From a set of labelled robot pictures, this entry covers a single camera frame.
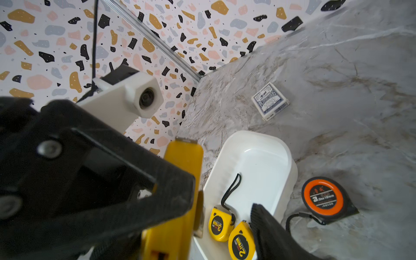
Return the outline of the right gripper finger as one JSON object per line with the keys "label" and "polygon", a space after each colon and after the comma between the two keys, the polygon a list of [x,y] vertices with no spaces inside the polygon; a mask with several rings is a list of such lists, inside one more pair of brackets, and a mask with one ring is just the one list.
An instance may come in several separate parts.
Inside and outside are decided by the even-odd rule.
{"label": "right gripper finger", "polygon": [[252,205],[250,227],[259,260],[319,260],[304,250],[261,204]]}

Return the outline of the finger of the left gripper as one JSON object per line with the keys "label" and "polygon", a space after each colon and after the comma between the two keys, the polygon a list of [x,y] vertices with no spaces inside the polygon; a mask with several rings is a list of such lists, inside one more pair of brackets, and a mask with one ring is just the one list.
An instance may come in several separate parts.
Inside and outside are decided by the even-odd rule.
{"label": "finger of the left gripper", "polygon": [[1,259],[137,258],[174,166],[68,100],[1,98]]}

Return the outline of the black orange tape measure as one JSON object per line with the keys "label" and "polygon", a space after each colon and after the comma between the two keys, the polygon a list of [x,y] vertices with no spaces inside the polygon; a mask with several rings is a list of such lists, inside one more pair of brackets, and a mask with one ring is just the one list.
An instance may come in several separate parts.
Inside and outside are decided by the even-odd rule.
{"label": "black orange tape measure", "polygon": [[329,225],[359,213],[346,190],[327,177],[307,180],[302,186],[301,197],[309,211],[290,215],[286,220],[287,232],[290,232],[291,220],[296,217],[312,219],[319,225]]}

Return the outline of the white plastic storage box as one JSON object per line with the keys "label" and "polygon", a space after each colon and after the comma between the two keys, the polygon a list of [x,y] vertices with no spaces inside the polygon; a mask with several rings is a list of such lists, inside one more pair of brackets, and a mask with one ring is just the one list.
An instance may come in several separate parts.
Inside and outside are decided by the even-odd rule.
{"label": "white plastic storage box", "polygon": [[236,222],[250,222],[253,204],[261,204],[281,222],[298,177],[297,165],[289,147],[279,138],[250,131],[238,131],[224,143],[203,188],[205,223],[202,238],[191,244],[191,260],[229,260],[228,244],[209,235],[213,207],[220,204],[237,174],[240,186],[226,204]]}

